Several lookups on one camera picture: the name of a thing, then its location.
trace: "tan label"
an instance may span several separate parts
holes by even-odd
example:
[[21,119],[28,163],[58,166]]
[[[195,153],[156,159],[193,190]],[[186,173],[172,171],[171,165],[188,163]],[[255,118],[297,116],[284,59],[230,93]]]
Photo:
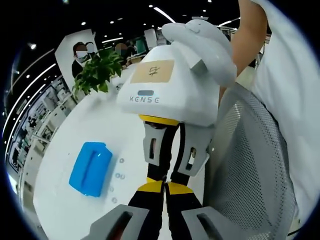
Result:
[[131,78],[131,83],[167,83],[170,81],[174,65],[174,60],[139,63]]

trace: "gray gripper part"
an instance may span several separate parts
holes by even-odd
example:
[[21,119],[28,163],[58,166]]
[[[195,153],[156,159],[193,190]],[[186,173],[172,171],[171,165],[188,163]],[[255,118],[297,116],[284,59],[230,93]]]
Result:
[[[143,139],[144,159],[147,163],[159,166],[160,164],[160,149],[162,139],[166,129],[156,129],[152,126],[144,123],[145,137]],[[150,152],[152,148],[152,139],[155,139],[155,146],[153,151],[153,158],[151,158]]]
[[118,205],[103,217],[91,224],[90,233],[82,240],[106,240],[113,233],[113,229],[123,220],[124,216],[129,216],[121,240],[137,240],[148,215],[149,210],[134,206]]
[[[184,152],[178,172],[191,177],[197,175],[207,158],[207,147],[209,146],[214,133],[214,126],[202,127],[185,124],[185,143]],[[191,149],[196,149],[194,162],[188,166]]]
[[182,216],[193,240],[245,240],[244,231],[210,206],[186,210]]

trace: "yellow band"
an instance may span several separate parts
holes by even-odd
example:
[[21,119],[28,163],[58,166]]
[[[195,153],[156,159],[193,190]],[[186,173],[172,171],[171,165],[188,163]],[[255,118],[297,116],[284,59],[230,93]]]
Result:
[[153,180],[152,178],[147,177],[147,178],[146,178],[146,182],[149,184],[149,183],[154,183],[154,182],[156,182],[156,180]]
[[179,183],[168,182],[168,186],[169,186],[170,195],[193,193],[193,191],[190,188]]
[[170,125],[170,126],[177,126],[179,122],[174,119],[167,119],[157,116],[147,116],[147,115],[139,115],[140,119],[145,122],[155,123],[155,124],[163,124],[163,125]]
[[138,188],[140,192],[161,193],[163,181],[149,182]]

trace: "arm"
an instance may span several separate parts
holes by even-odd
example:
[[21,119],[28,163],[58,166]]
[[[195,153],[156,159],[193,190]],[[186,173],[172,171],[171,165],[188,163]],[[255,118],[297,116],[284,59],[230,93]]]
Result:
[[[240,26],[231,38],[233,62],[237,67],[236,75],[255,59],[267,35],[268,20],[265,11],[251,0],[238,0]],[[219,103],[227,88],[220,87]]]

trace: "gray mesh panel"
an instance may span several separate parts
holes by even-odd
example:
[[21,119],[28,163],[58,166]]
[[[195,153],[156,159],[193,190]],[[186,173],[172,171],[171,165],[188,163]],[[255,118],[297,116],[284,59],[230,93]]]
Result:
[[285,239],[296,206],[286,142],[265,106],[239,84],[223,96],[212,147],[206,203],[250,240]]

